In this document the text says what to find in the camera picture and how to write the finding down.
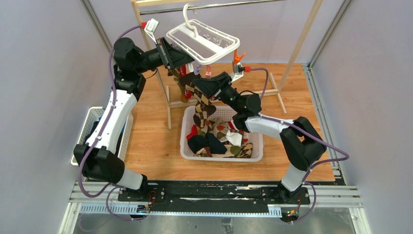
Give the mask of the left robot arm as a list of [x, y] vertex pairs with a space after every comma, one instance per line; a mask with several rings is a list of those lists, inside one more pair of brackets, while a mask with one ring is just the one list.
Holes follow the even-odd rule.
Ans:
[[127, 37], [119, 38], [114, 43], [109, 58], [109, 62], [115, 61], [115, 64], [109, 64], [112, 92], [108, 106], [94, 132], [85, 143], [74, 148], [79, 180], [85, 177], [124, 188], [138, 201], [149, 197], [147, 177], [127, 169], [124, 161], [116, 155], [118, 138], [143, 93], [146, 83], [143, 73], [160, 66], [180, 68], [193, 60], [165, 38], [157, 39], [156, 48], [148, 51], [143, 51]]

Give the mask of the red christmas sock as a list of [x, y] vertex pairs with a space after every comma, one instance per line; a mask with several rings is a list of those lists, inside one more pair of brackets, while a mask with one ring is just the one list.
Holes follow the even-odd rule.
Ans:
[[186, 89], [186, 86], [190, 86], [191, 80], [193, 78], [193, 72], [190, 72], [186, 65], [179, 68], [179, 79], [178, 84], [181, 89], [181, 101], [188, 102], [192, 97], [192, 93]]

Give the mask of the brown argyle sock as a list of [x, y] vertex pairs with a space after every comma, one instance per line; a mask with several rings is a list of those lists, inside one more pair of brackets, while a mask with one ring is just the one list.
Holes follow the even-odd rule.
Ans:
[[193, 73], [190, 86], [186, 86], [186, 89], [192, 93], [192, 96], [196, 100], [195, 111], [193, 115], [194, 124], [199, 130], [208, 132], [208, 118], [216, 112], [216, 107], [212, 102], [192, 83], [194, 79], [201, 79], [201, 76]]

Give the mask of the white plastic clip hanger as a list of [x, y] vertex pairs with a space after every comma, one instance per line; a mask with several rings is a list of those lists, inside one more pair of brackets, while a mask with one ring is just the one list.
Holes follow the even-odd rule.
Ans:
[[166, 33], [168, 39], [201, 65], [215, 63], [238, 49], [241, 43], [237, 37], [197, 19], [188, 19], [191, 6], [191, 3], [184, 5], [184, 22]]

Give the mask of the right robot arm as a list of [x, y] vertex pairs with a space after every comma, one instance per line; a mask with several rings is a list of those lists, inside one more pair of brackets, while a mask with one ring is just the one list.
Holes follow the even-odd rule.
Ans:
[[311, 122], [305, 117], [290, 120], [262, 114], [260, 95], [250, 91], [238, 92], [232, 87], [231, 77], [226, 72], [210, 79], [195, 78], [192, 84], [208, 99], [219, 100], [231, 107], [236, 112], [233, 122], [237, 129], [282, 142], [290, 164], [278, 185], [278, 195], [284, 203], [296, 199], [310, 167], [326, 151]]

